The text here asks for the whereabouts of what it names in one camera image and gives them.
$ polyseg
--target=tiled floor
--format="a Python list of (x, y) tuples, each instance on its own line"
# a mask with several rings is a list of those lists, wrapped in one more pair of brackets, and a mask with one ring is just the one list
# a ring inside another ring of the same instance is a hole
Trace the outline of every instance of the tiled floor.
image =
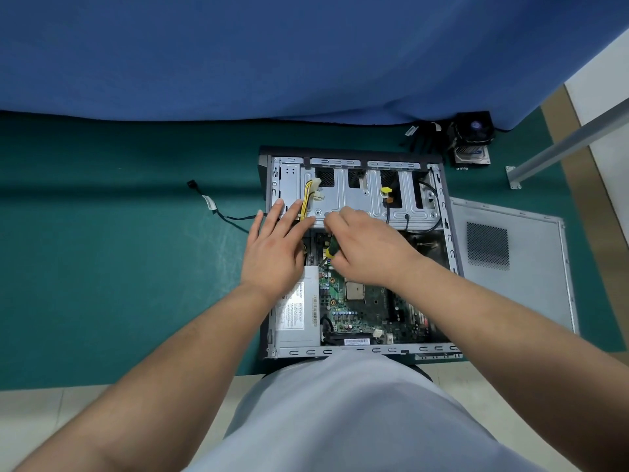
[[(499, 441), (549, 471), (575, 471), (506, 404), (470, 363), (428, 364), (433, 380)], [(262, 376), (234, 378), (195, 459), (218, 444), (240, 398)], [(63, 426), (106, 386), (0, 392), (0, 471), (9, 471), (53, 431)]]

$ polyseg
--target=blue curtain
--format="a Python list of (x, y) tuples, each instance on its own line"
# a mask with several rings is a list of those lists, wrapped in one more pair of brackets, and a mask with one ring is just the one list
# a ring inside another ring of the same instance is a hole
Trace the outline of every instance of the blue curtain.
[(3, 0), (0, 109), (510, 129), (628, 26), (629, 0)]

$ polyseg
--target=person's right hand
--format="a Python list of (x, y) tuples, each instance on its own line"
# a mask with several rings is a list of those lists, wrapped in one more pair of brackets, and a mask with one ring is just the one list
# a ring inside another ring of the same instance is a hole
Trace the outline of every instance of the person's right hand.
[(343, 207), (327, 214), (323, 223), (341, 247), (332, 266), (351, 281), (395, 290), (424, 258), (393, 227), (362, 210)]

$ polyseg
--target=barcode sticker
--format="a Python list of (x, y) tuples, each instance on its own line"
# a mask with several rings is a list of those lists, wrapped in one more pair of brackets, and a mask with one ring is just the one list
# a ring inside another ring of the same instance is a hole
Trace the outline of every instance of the barcode sticker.
[(304, 329), (304, 283), (300, 282), (276, 305), (276, 330)]
[(345, 346), (369, 346), (369, 338), (345, 338)]

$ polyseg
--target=green mat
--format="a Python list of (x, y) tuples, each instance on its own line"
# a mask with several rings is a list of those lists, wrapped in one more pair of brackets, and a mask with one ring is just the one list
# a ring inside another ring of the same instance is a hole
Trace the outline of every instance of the green mat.
[[(112, 383), (238, 283), (245, 234), (186, 181), (225, 214), (253, 214), (260, 145), (392, 151), (406, 129), (3, 114), (0, 389)], [(504, 166), (550, 142), (536, 110), (499, 134), (490, 168), (449, 168), (450, 193), (565, 218), (582, 335), (624, 350), (561, 167), (507, 187)], [(260, 370), (256, 347), (239, 374)]]

